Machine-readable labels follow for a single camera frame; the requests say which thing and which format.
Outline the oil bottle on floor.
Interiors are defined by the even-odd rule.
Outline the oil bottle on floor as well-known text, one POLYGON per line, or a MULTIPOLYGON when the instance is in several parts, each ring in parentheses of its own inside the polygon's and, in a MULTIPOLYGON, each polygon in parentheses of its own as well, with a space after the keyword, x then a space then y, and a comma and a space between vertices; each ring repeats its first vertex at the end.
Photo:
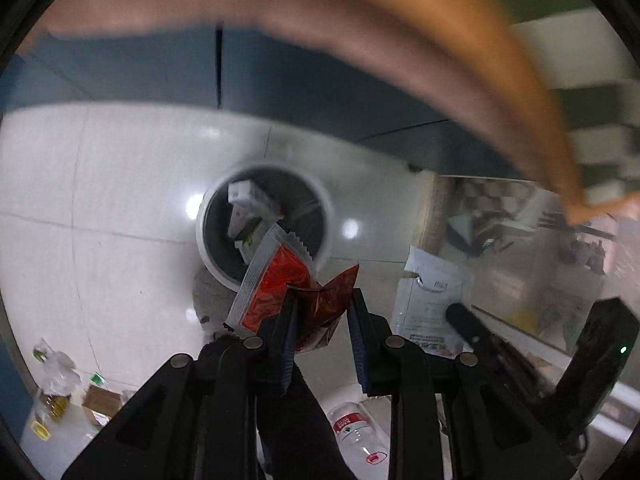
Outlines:
POLYGON ((66 353, 53 350, 44 339, 35 345, 32 355, 42 364, 43 380, 35 397, 30 429, 41 441, 47 441, 70 406, 80 376, 75 362, 66 353))

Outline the clear plastic bottle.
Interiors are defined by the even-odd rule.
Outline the clear plastic bottle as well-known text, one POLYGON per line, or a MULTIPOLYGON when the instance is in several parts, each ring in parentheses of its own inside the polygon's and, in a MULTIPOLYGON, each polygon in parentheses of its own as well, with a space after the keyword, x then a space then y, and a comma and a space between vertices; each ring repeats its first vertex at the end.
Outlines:
POLYGON ((332 408, 328 419, 354 475, 358 479, 386 479, 390 451, 366 411, 357 403, 346 402, 332 408))

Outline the red torn sauce packet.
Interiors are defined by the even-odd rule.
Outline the red torn sauce packet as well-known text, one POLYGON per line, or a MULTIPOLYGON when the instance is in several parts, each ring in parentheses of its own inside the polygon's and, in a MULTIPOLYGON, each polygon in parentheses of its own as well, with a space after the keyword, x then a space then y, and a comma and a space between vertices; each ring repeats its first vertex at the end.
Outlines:
POLYGON ((278 224, 270 226, 257 246, 226 325, 240 336, 256 335, 262 322, 280 314, 288 297, 294 308, 294 347, 298 353, 323 348, 346 312, 358 278, 356 264, 321 284, 303 242, 278 224))

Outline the silver sachet packet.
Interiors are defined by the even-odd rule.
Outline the silver sachet packet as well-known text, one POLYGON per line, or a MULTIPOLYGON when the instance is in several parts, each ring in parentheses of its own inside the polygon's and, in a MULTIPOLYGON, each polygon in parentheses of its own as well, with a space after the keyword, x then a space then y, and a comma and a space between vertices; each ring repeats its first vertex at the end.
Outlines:
POLYGON ((411 246, 398 282, 390 328, 434 356, 454 359, 464 341, 446 320, 450 304, 462 300, 462 273, 453 262, 411 246))

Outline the green white checkered mat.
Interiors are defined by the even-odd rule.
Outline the green white checkered mat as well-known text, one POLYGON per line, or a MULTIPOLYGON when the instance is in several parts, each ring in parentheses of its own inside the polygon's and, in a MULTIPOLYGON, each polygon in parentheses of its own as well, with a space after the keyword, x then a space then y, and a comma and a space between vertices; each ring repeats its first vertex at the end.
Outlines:
POLYGON ((22 40, 144 34, 188 25, 255 26, 381 78, 457 119, 557 192, 571 222, 621 214, 637 192, 589 183, 585 144, 497 0, 32 0, 22 40))

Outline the white round trash bin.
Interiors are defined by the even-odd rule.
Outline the white round trash bin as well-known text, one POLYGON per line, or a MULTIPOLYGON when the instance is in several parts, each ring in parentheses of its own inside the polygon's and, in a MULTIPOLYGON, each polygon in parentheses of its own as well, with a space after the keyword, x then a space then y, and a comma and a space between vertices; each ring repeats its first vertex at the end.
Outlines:
POLYGON ((326 187, 305 171, 282 162, 247 162, 227 171, 205 192, 196 217, 196 244, 207 271, 224 287, 237 292, 248 269, 240 242, 229 235, 233 220, 241 234, 262 235, 277 223, 293 233, 319 270, 329 258, 334 207, 326 187), (244 217, 229 202, 229 186, 250 181, 279 207, 281 218, 266 220, 257 214, 244 217))

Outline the small cardboard box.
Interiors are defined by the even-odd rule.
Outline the small cardboard box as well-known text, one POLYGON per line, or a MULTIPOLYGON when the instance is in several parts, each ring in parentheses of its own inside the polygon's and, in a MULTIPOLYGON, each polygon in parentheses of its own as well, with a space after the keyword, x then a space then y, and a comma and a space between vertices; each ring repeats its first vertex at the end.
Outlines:
POLYGON ((81 407, 90 424, 106 426, 122 407, 119 393, 90 385, 82 399, 81 407))

